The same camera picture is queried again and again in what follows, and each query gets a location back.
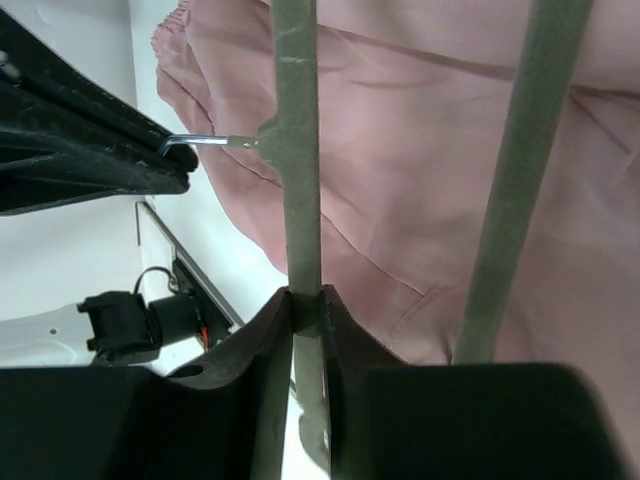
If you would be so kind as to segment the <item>grey hanger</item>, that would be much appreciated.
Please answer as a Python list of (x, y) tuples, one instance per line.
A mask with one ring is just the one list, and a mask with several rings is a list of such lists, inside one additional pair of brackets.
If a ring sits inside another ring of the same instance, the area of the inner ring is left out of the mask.
[[(518, 261), (593, 5), (537, 1), (520, 63), (466, 301), (454, 364), (491, 361)], [(277, 110), (253, 137), (174, 135), (179, 144), (255, 149), (280, 175), (288, 283), (293, 300), (299, 436), (306, 453), (330, 465), (321, 327), (321, 209), (317, 15), (312, 1), (271, 5)]]

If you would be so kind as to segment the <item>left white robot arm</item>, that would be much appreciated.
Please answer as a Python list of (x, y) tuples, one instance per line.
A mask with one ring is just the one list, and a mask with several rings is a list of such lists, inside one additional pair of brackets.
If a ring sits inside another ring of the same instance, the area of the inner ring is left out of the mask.
[(188, 190), (195, 153), (160, 154), (136, 105), (124, 1), (1, 5), (1, 364), (86, 365), (86, 298), (142, 272), (136, 202)]

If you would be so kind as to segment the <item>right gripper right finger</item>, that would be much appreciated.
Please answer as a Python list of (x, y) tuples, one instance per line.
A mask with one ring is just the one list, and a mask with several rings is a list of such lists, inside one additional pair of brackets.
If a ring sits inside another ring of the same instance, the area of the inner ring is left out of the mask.
[(585, 379), (553, 363), (414, 366), (322, 291), (334, 479), (626, 479)]

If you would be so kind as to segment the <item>pink trousers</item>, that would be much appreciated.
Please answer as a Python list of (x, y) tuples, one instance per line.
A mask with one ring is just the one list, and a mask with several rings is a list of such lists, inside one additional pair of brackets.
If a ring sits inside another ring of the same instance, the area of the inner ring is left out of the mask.
[[(411, 362), (450, 358), (530, 7), (318, 5), (325, 279)], [(638, 388), (635, 1), (594, 5), (496, 357)]]

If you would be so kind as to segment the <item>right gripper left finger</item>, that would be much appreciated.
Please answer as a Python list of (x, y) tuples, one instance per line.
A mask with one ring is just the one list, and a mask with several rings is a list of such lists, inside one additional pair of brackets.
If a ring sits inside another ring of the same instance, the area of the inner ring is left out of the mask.
[(5, 479), (277, 479), (291, 298), (172, 374), (144, 367), (5, 369)]

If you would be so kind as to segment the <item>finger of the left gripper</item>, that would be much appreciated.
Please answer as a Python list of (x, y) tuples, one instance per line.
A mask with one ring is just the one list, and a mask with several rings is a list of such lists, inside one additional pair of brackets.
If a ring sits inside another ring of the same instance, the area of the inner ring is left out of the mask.
[(19, 215), (115, 195), (182, 194), (188, 146), (117, 99), (1, 13), (1, 212)]

